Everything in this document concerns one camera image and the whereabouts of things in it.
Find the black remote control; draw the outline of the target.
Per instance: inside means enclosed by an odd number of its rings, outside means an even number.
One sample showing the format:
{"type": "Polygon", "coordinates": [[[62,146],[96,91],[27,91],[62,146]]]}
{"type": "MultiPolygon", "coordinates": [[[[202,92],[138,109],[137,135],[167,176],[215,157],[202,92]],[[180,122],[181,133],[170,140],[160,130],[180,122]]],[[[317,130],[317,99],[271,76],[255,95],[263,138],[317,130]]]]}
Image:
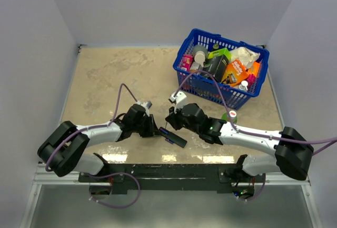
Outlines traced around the black remote control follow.
{"type": "Polygon", "coordinates": [[[187,140],[179,137],[178,135],[168,131],[168,134],[165,134],[163,132],[160,131],[160,134],[166,139],[168,138],[169,140],[173,141],[174,144],[176,144],[177,146],[181,147],[181,148],[185,148],[186,144],[187,144],[187,140]]]}

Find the blue purple battery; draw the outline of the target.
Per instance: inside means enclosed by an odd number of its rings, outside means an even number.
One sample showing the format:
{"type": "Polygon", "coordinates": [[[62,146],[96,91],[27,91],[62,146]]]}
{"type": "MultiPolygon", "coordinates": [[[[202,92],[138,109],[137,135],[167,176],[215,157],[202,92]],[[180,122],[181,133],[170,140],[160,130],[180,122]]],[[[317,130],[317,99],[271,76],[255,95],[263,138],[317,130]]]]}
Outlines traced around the blue purple battery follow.
{"type": "Polygon", "coordinates": [[[167,142],[171,143],[171,144],[174,144],[173,141],[169,140],[168,138],[165,139],[167,142]]]}

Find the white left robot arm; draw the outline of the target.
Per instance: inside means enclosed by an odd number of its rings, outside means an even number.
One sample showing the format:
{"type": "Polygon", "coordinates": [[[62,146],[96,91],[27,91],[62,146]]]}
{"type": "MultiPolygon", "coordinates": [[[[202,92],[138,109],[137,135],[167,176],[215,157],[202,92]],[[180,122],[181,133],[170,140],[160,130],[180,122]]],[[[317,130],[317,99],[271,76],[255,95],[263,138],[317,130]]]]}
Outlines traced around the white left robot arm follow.
{"type": "Polygon", "coordinates": [[[70,121],[61,123],[39,147],[37,155],[46,164],[48,171],[63,177],[72,171],[89,173],[98,182],[105,181],[109,169],[98,154],[85,154],[88,146],[107,142],[120,142],[133,133],[140,137],[159,135],[154,116],[149,112],[152,103],[133,104],[123,118],[100,125],[74,125],[70,121]]]}

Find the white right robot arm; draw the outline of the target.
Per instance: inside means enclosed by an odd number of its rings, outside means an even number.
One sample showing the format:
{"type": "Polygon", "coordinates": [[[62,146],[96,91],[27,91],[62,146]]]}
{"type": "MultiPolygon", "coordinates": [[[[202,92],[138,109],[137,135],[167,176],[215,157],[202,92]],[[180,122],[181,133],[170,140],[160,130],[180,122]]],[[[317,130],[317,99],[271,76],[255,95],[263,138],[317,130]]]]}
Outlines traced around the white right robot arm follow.
{"type": "Polygon", "coordinates": [[[313,156],[313,147],[295,129],[263,131],[232,125],[229,121],[207,116],[195,103],[180,109],[171,107],[165,118],[175,130],[188,129],[209,144],[238,145],[262,152],[260,156],[242,155],[234,175],[240,182],[263,173],[281,172],[304,181],[313,156]]]}

